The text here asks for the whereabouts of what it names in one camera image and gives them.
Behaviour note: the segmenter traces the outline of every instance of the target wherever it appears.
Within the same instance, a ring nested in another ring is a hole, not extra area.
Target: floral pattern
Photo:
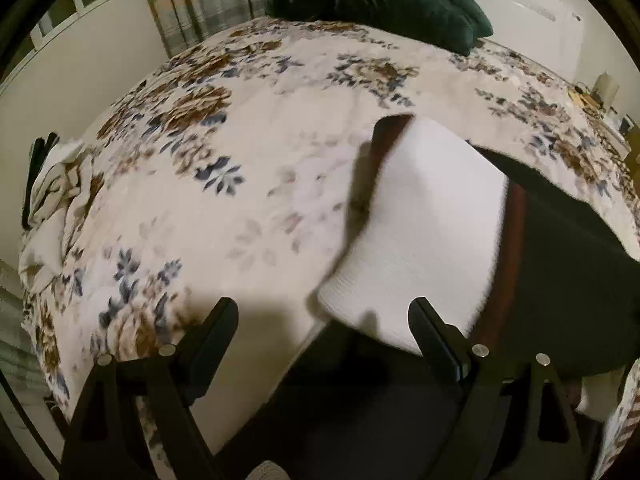
[[[536,168],[640,259],[628,170],[558,76],[489,41],[461,57],[351,23],[253,20],[164,63],[83,138],[84,224],[24,309],[63,413],[102,352],[130,360],[177,343],[225,295],[241,309],[238,348],[260,348],[234,362],[257,381],[225,406],[237,412],[220,431],[237,430],[322,323],[310,304],[366,217],[372,128],[407,111]],[[261,362],[274,345],[276,364]]]

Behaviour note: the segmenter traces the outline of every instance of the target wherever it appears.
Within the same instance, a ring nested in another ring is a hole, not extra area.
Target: bed
[[[54,240],[62,272],[43,286],[20,270],[23,325],[65,416],[98,355],[175,343],[229,296],[239,329],[193,407],[219,449],[325,325],[316,290],[366,214],[359,161],[399,112],[536,168],[640,259],[630,175],[559,76],[489,40],[462,57],[350,23],[259,18],[162,65],[61,159],[81,180]]]

